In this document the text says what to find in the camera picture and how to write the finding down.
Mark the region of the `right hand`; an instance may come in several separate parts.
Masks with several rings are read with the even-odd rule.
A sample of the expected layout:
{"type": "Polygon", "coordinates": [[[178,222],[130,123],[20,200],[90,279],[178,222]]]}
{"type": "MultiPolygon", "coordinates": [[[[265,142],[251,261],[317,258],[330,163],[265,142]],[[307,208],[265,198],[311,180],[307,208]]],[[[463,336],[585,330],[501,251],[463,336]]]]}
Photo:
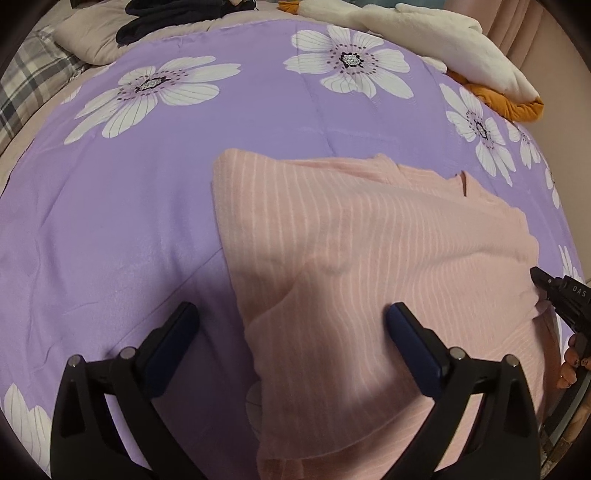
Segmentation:
{"type": "Polygon", "coordinates": [[[568,340],[568,348],[564,353],[564,361],[559,370],[559,378],[557,381],[557,388],[566,390],[577,382],[577,370],[584,368],[590,370],[590,358],[583,358],[576,350],[577,343],[585,340],[585,336],[581,334],[573,334],[568,340]]]}

